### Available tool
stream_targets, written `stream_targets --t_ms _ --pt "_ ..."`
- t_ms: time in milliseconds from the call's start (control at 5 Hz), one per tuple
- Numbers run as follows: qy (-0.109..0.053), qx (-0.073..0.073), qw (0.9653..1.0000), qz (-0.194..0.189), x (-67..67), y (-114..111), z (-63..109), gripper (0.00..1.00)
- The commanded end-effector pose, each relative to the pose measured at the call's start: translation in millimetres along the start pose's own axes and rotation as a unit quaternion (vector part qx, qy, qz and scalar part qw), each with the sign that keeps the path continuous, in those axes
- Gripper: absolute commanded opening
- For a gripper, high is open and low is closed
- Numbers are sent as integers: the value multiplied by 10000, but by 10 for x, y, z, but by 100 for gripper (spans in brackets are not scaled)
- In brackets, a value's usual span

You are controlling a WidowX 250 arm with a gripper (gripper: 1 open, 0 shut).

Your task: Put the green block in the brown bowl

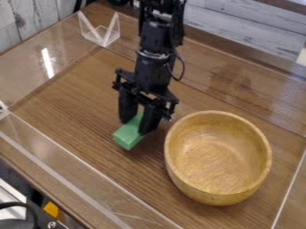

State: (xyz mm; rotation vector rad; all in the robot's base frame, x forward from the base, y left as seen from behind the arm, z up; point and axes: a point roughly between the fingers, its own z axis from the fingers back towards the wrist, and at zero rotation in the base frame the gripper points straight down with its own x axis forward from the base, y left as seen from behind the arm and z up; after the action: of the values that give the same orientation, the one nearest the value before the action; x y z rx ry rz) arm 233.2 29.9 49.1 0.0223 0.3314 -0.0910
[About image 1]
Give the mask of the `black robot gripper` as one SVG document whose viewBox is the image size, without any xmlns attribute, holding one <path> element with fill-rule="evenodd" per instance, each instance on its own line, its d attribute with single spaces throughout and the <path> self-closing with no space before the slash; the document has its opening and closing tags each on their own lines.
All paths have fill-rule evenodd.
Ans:
<svg viewBox="0 0 306 229">
<path fill-rule="evenodd" d="M 179 99 L 168 88 L 173 66 L 175 52 L 153 54 L 137 51 L 133 71 L 115 70 L 112 88 L 119 92 L 119 119 L 127 123 L 137 114 L 139 106 L 143 106 L 140 135 L 153 131 L 161 118 L 169 119 L 175 112 Z"/>
</svg>

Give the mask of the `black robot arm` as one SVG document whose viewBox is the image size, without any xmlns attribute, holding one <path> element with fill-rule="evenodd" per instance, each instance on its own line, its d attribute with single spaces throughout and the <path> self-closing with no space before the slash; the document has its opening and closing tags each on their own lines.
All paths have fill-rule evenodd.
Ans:
<svg viewBox="0 0 306 229">
<path fill-rule="evenodd" d="M 175 48 L 183 45 L 187 0 L 139 0 L 139 36 L 135 69 L 116 70 L 113 89 L 119 92 L 119 119 L 127 123 L 143 110 L 137 132 L 153 131 L 171 119 L 179 99 L 168 89 L 175 63 L 183 61 Z"/>
</svg>

